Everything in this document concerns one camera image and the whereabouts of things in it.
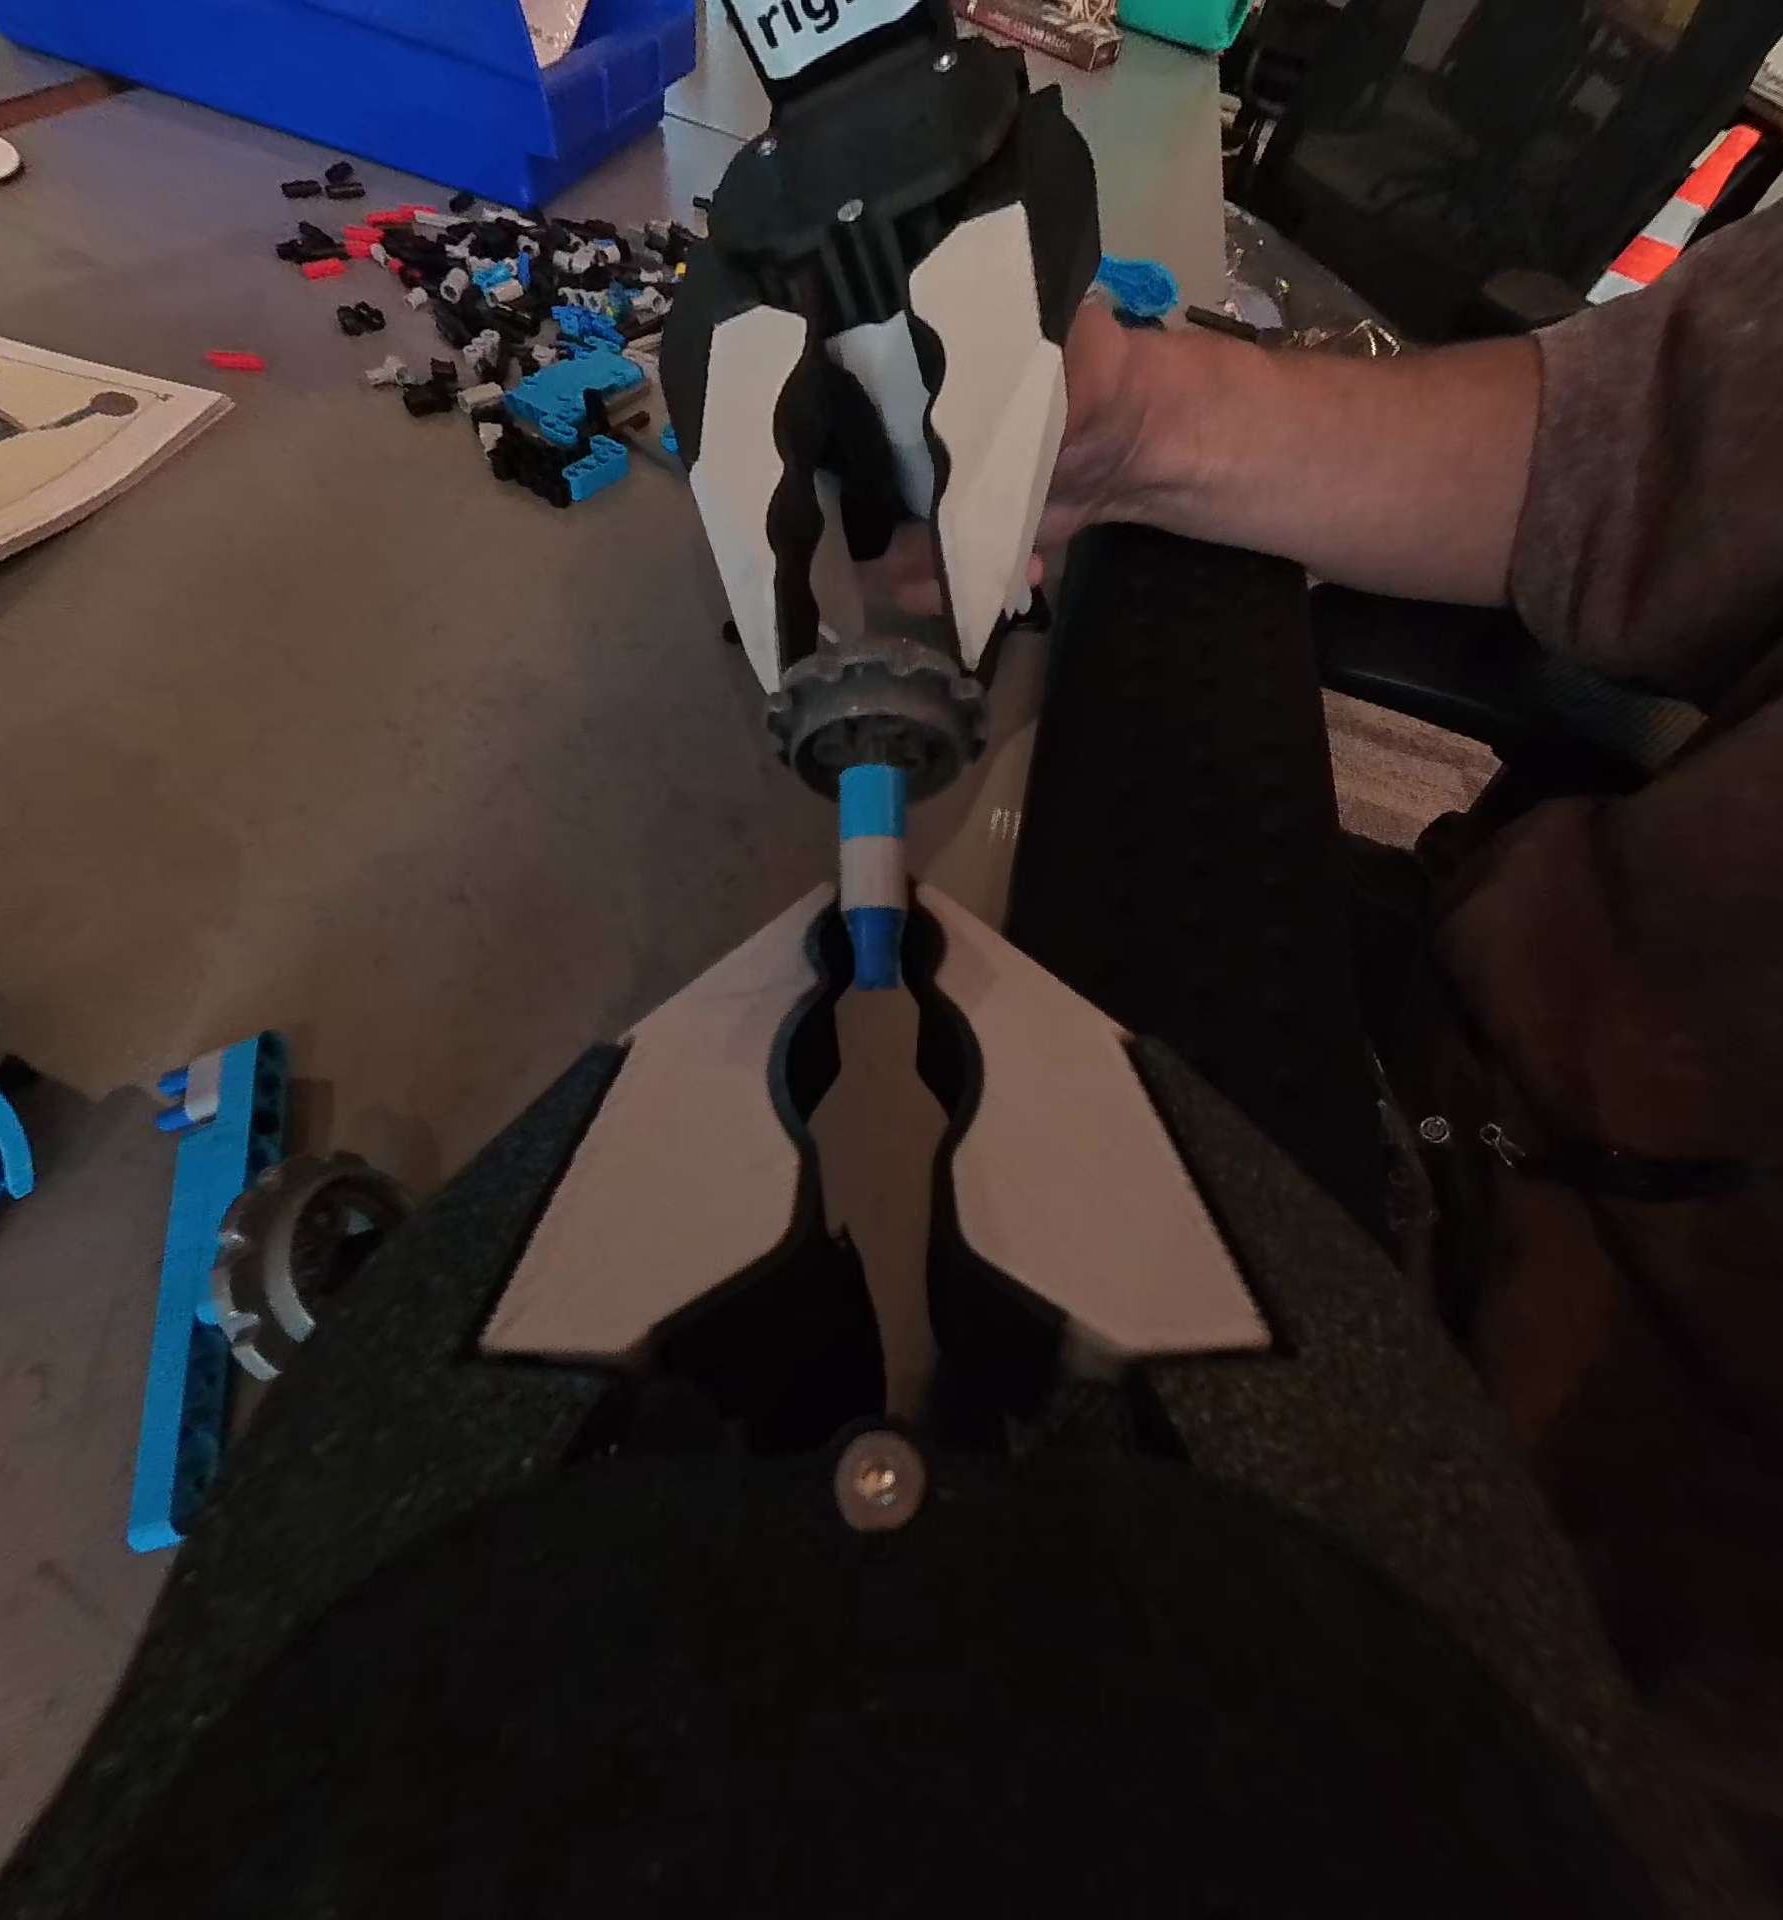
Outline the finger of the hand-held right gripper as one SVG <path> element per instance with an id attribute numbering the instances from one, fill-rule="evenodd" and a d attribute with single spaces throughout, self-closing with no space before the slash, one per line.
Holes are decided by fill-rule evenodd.
<path id="1" fill-rule="evenodd" d="M 710 328 L 686 463 L 733 625 L 764 697 L 815 649 L 820 504 L 807 452 L 807 319 L 754 306 Z"/>
<path id="2" fill-rule="evenodd" d="M 958 656 L 969 670 L 1027 587 L 1067 417 L 1027 209 L 960 224 L 909 276 L 909 314 L 937 344 L 927 435 L 942 457 L 931 526 Z"/>

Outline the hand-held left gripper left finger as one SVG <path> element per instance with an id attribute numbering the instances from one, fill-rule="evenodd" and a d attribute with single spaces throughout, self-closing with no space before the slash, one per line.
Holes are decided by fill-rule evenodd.
<path id="1" fill-rule="evenodd" d="M 872 1361 L 872 1299 L 827 1227 L 810 1121 L 834 1090 L 853 978 L 814 888 L 622 1040 L 594 1118 L 491 1310 L 494 1358 L 624 1363 L 736 1288 L 791 1283 L 783 1334 Z"/>

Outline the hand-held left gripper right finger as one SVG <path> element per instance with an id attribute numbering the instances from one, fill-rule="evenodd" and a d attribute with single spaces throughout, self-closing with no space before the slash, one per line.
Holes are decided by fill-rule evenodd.
<path id="1" fill-rule="evenodd" d="M 1159 1118 L 1129 1033 L 948 896 L 935 981 L 982 1069 L 948 1192 L 967 1250 L 1095 1355 L 1266 1352 L 1268 1320 Z"/>

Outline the pile of small building bricks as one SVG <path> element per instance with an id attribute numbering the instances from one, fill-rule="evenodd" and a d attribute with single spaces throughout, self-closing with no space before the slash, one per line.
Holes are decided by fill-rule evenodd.
<path id="1" fill-rule="evenodd" d="M 678 454 L 662 397 L 663 325 L 700 223 L 620 229 L 453 192 L 440 203 L 371 203 L 356 166 L 280 183 L 287 202 L 356 215 L 302 221 L 273 245 L 280 266 L 331 286 L 361 266 L 392 300 L 342 295 L 339 334 L 380 341 L 396 319 L 427 327 L 433 353 L 391 349 L 364 373 L 418 421 L 469 424 L 491 477 L 565 512 L 626 478 L 633 449 Z"/>

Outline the short blue beam with pins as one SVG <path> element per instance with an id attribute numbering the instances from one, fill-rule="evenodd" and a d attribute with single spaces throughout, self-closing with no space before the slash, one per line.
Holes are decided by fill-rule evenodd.
<path id="1" fill-rule="evenodd" d="M 267 1030 L 201 1053 L 163 1075 L 156 1099 L 177 1146 L 125 1529 L 136 1552 L 183 1542 L 224 1450 L 235 1363 L 211 1269 L 232 1204 L 284 1155 L 287 1046 Z"/>

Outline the person's right forearm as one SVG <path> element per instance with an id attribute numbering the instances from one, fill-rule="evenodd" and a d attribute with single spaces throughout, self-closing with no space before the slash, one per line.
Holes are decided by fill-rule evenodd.
<path id="1" fill-rule="evenodd" d="M 1169 338 L 1164 512 L 1325 581 L 1512 608 L 1708 712 L 1783 689 L 1783 199 L 1519 341 L 1350 359 Z"/>

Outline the grey desk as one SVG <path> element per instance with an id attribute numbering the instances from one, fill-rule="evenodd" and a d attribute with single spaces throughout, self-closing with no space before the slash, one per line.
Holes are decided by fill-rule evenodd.
<path id="1" fill-rule="evenodd" d="M 0 1863 L 167 1555 L 125 1547 L 171 1138 L 161 1073 L 280 1030 L 297 1125 L 430 1192 L 578 1051 L 830 871 L 772 762 L 684 478 L 590 513 L 368 389 L 273 258 L 337 151 L 0 43 L 0 338 L 232 412 L 0 565 Z M 207 349 L 264 373 L 218 373 Z"/>

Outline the person's right hand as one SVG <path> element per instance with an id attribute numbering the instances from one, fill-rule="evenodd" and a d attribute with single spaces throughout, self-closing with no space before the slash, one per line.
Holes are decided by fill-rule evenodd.
<path id="1" fill-rule="evenodd" d="M 1212 340 L 1129 328 L 1098 303 L 1079 308 L 1064 347 L 1067 417 L 1022 585 L 1008 597 L 1013 613 L 1042 587 L 1047 557 L 1089 526 L 1128 521 L 1213 537 L 1197 465 L 1197 402 L 1212 397 L 1202 347 Z"/>

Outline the small brown box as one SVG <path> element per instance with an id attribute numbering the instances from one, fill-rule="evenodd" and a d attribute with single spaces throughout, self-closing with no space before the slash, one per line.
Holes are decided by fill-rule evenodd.
<path id="1" fill-rule="evenodd" d="M 1114 66 L 1124 43 L 1115 2 L 951 2 L 951 10 L 987 35 L 1082 74 Z"/>

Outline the clear crinkled plastic wrap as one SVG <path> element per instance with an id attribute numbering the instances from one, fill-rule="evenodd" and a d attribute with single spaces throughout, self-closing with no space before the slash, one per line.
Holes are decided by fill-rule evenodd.
<path id="1" fill-rule="evenodd" d="M 1269 347 L 1386 359 L 1402 334 L 1257 214 L 1225 208 L 1226 292 L 1217 310 Z"/>

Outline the black perforated chair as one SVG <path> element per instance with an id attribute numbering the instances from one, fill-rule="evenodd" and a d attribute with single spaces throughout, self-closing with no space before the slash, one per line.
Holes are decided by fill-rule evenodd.
<path id="1" fill-rule="evenodd" d="M 1426 806 L 1418 853 L 1352 834 L 1325 693 L 1499 769 L 1476 802 Z M 1703 722 L 1553 656 L 1507 610 L 1101 526 L 1050 632 L 1004 933 L 1169 1046 L 1392 1250 L 1429 1204 L 1389 1065 L 1435 894 L 1529 807 L 1639 788 Z"/>

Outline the black mesh office chair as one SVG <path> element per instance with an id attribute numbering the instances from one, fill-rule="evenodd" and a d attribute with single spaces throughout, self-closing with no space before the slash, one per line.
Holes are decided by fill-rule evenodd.
<path id="1" fill-rule="evenodd" d="M 1727 131 L 1783 2 L 1252 5 L 1225 62 L 1226 197 L 1401 334 L 1582 298 Z"/>

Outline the blue plastic bin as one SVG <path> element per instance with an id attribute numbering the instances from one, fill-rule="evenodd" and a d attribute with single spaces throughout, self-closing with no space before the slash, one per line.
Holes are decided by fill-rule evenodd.
<path id="1" fill-rule="evenodd" d="M 515 208 L 653 131 L 696 60 L 690 2 L 586 5 L 550 64 L 519 2 L 0 2 L 0 34 Z"/>

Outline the person's brown clothing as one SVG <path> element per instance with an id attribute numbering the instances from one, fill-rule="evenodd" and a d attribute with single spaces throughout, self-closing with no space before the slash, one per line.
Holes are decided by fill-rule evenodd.
<path id="1" fill-rule="evenodd" d="M 1441 956 L 1498 1127 L 1478 1368 L 1783 1885 L 1783 642 L 1659 780 L 1507 830 Z"/>

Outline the instruction booklet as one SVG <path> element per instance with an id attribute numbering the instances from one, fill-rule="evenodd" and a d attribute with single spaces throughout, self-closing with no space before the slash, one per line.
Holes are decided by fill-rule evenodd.
<path id="1" fill-rule="evenodd" d="M 0 564 L 171 460 L 227 397 L 0 340 Z"/>

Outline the orange traffic cone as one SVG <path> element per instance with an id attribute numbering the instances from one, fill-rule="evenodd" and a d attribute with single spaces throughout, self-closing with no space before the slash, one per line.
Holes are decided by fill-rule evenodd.
<path id="1" fill-rule="evenodd" d="M 1672 197 L 1647 221 L 1590 288 L 1586 303 L 1603 306 L 1651 286 L 1687 250 L 1737 166 L 1762 142 L 1762 131 L 1735 126 L 1696 157 Z"/>

